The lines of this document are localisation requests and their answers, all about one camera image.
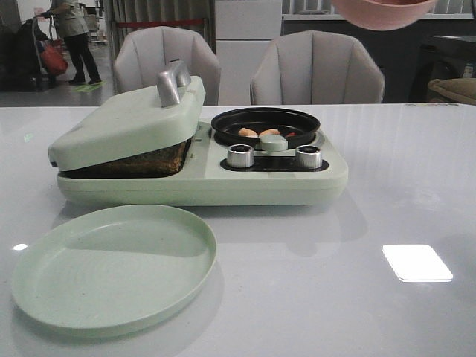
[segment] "mint green plate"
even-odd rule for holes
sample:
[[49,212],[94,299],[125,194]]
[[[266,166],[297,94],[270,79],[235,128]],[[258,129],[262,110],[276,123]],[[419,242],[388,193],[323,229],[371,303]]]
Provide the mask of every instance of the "mint green plate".
[[216,240],[179,208],[130,205],[73,219],[39,239],[13,273],[17,305],[59,332],[110,337],[185,307],[206,281]]

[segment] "shopping bag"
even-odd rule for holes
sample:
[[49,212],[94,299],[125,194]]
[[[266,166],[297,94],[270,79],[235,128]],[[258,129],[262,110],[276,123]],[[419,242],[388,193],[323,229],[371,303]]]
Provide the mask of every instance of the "shopping bag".
[[46,45],[45,50],[39,56],[48,72],[54,76],[63,74],[68,69],[68,63],[52,45]]

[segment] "oven lid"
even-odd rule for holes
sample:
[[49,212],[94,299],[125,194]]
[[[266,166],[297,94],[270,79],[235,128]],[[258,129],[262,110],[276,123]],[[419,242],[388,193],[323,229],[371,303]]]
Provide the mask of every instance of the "oven lid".
[[51,164],[75,170],[186,141],[195,134],[205,89],[196,76],[177,89],[180,103],[167,107],[156,86],[109,98],[50,145]]

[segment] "white table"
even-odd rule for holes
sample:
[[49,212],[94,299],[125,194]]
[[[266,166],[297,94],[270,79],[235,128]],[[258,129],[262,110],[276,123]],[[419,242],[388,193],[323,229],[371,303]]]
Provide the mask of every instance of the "white table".
[[[194,207],[219,242],[210,279],[174,318],[109,340],[49,332],[18,308],[21,251],[94,210],[68,203],[48,145],[94,108],[0,109],[0,356],[474,356],[476,107],[296,106],[350,169],[316,207]],[[210,118],[230,107],[205,107]],[[402,282],[383,245],[431,246],[449,282]]]

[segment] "frying pan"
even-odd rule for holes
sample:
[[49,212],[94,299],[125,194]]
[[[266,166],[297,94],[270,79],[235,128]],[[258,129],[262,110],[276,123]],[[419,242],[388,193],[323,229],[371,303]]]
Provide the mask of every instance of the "frying pan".
[[314,140],[320,125],[316,117],[307,113],[269,107],[230,110],[217,115],[211,121],[218,142],[228,145],[247,144],[255,149],[261,149],[260,139],[239,136],[241,128],[254,130],[258,134],[267,129],[278,129],[287,141],[287,148],[294,149]]

